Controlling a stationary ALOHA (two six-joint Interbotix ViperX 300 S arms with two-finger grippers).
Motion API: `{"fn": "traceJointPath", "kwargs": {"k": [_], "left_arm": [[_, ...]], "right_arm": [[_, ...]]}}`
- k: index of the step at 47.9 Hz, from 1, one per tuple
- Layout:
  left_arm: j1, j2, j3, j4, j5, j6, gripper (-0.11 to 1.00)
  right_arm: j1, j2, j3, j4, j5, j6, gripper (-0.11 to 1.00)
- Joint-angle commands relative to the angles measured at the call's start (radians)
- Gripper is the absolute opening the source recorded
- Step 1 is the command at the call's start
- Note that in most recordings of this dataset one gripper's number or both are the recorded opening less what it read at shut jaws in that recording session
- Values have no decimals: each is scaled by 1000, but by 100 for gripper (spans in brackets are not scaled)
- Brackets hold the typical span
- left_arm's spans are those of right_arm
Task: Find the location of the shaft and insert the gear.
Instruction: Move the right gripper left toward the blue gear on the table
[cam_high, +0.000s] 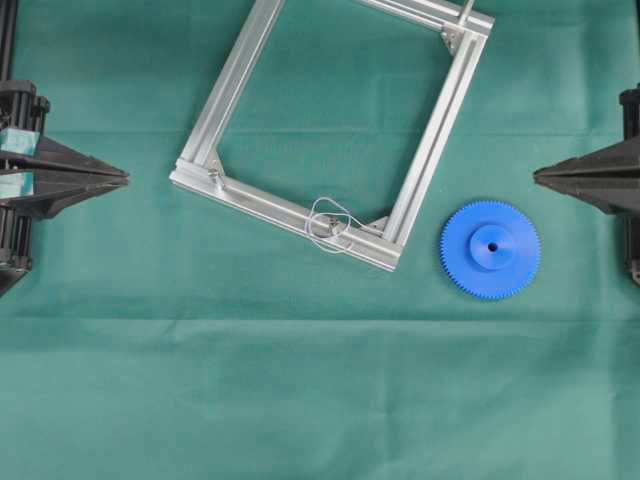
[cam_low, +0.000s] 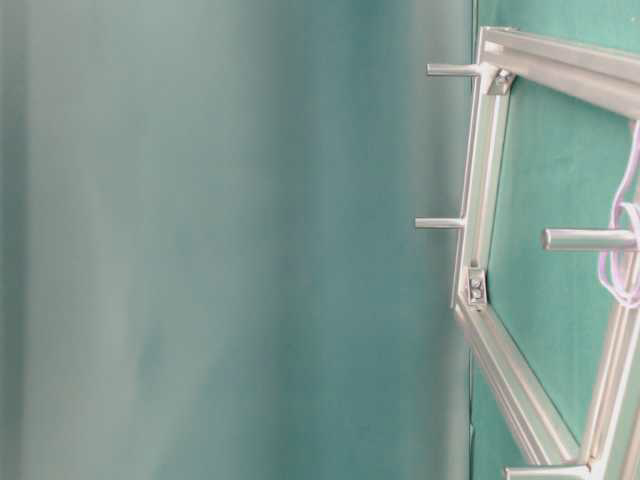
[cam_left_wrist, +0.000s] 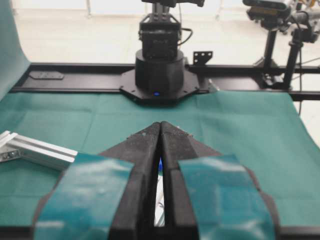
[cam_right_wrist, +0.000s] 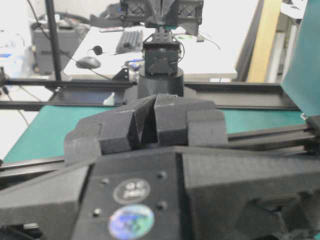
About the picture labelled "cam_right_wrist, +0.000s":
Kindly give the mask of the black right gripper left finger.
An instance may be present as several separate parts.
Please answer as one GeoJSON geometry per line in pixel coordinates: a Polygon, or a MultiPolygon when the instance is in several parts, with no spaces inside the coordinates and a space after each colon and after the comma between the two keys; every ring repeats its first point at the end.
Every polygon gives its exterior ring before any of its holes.
{"type": "Polygon", "coordinates": [[[156,96],[151,95],[80,119],[64,139],[65,164],[72,165],[139,147],[155,101],[156,96]]]}

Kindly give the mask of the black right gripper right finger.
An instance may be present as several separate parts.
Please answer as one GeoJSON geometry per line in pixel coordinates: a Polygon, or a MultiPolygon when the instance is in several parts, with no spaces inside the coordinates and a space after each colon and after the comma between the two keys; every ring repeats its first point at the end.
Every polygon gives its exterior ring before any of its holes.
{"type": "Polygon", "coordinates": [[[154,103],[158,143],[162,146],[226,146],[225,115],[213,101],[159,94],[154,103]]]}

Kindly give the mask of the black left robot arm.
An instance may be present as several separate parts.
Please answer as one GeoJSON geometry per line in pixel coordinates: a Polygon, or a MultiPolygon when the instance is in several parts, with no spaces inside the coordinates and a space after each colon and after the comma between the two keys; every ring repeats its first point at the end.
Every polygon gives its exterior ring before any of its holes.
{"type": "Polygon", "coordinates": [[[202,0],[120,1],[122,22],[140,22],[155,30],[143,41],[144,64],[138,71],[137,83],[124,92],[126,102],[156,94],[184,95],[184,72],[178,64],[185,48],[172,31],[181,27],[197,36],[203,6],[202,0]]]}

